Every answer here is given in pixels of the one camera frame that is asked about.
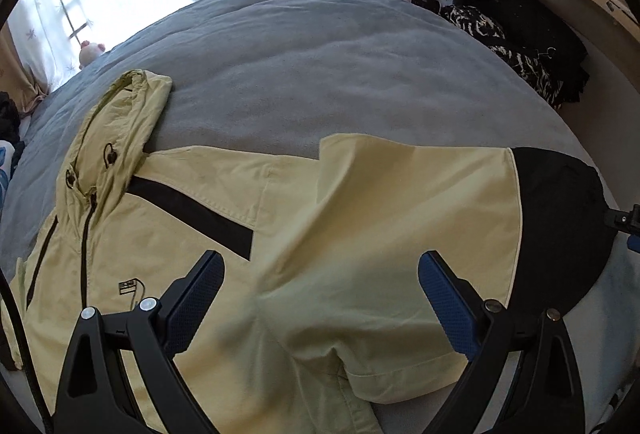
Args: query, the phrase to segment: jacket logo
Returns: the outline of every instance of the jacket logo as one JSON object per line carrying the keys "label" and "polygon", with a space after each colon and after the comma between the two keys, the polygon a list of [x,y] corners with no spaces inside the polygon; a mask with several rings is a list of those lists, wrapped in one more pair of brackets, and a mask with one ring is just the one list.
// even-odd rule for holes
{"label": "jacket logo", "polygon": [[[139,293],[139,288],[142,288],[142,290],[140,291],[140,296],[136,299],[136,295],[137,293]],[[125,280],[118,283],[118,292],[120,293],[120,295],[127,295],[129,293],[132,294],[129,311],[135,308],[138,303],[145,297],[145,290],[145,284],[137,278]]]}

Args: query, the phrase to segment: black and white patterned fabric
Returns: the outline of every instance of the black and white patterned fabric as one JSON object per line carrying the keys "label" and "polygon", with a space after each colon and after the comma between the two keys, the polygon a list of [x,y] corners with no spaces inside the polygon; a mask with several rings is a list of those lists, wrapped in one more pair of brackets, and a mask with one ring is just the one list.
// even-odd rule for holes
{"label": "black and white patterned fabric", "polygon": [[440,16],[482,42],[551,107],[559,109],[564,102],[561,96],[562,84],[551,77],[537,52],[530,52],[510,43],[500,24],[474,6],[444,6],[440,10]]}

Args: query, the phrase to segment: metal screw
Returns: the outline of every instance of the metal screw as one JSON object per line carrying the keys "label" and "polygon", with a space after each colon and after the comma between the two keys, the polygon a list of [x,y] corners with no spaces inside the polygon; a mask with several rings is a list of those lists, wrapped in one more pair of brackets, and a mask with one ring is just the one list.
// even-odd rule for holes
{"label": "metal screw", "polygon": [[502,311],[502,304],[500,304],[496,299],[485,300],[484,307],[490,313],[500,313],[500,311]]}
{"label": "metal screw", "polygon": [[554,308],[549,308],[548,310],[546,310],[546,316],[549,317],[553,322],[558,322],[562,318],[560,312]]}
{"label": "metal screw", "polygon": [[84,319],[84,320],[88,320],[91,317],[93,317],[95,315],[95,308],[92,308],[91,306],[89,306],[88,308],[84,308],[82,310],[82,313],[80,313],[80,316]]}
{"label": "metal screw", "polygon": [[140,309],[142,309],[142,311],[151,311],[156,307],[157,304],[158,301],[156,299],[154,299],[153,297],[148,297],[146,299],[142,299],[142,302],[140,303]]}

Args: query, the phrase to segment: bed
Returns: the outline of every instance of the bed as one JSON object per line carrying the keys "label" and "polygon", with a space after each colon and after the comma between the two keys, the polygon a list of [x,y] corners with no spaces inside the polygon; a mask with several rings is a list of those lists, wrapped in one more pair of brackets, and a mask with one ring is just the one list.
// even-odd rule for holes
{"label": "bed", "polygon": [[[148,152],[201,144],[317,157],[321,138],[360,132],[418,145],[533,146],[593,164],[556,112],[493,52],[404,0],[201,0],[98,58],[35,111],[0,220],[8,279],[54,206],[54,181],[84,114],[133,68],[174,80]],[[566,316],[588,430],[638,349],[633,255],[618,237],[598,283]],[[478,432],[491,426],[508,383]],[[419,434],[449,390],[374,411],[385,434]]]}

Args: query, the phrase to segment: plush toy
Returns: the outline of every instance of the plush toy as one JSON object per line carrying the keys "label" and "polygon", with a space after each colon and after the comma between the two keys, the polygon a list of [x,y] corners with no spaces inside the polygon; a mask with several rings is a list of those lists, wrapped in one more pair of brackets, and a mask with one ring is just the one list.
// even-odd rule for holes
{"label": "plush toy", "polygon": [[104,44],[96,44],[88,40],[82,42],[80,45],[80,55],[78,56],[80,69],[91,64],[91,62],[104,53],[105,49]]}

